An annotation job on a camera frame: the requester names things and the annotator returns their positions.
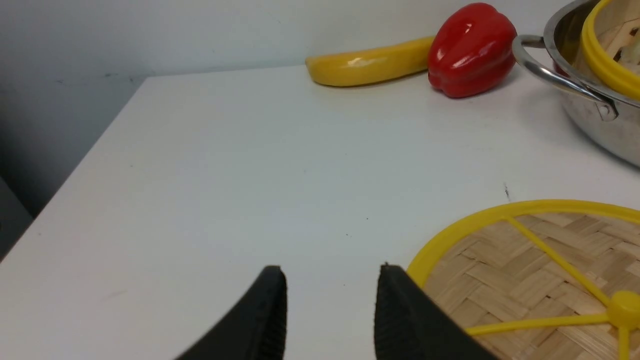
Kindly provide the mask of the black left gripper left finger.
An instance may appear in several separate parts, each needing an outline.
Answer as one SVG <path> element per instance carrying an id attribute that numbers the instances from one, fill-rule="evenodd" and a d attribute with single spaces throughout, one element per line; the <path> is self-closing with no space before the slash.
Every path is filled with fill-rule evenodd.
<path id="1" fill-rule="evenodd" d="M 262 269 L 235 305 L 179 360 L 282 360 L 288 323 L 288 286 L 277 265 Z"/>

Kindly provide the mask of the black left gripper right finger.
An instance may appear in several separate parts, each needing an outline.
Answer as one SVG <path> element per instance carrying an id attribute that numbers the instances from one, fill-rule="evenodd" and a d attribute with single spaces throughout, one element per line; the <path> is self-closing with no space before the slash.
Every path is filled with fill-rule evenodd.
<path id="1" fill-rule="evenodd" d="M 381 265 L 375 299 L 377 360 L 494 360 L 395 264 Z"/>

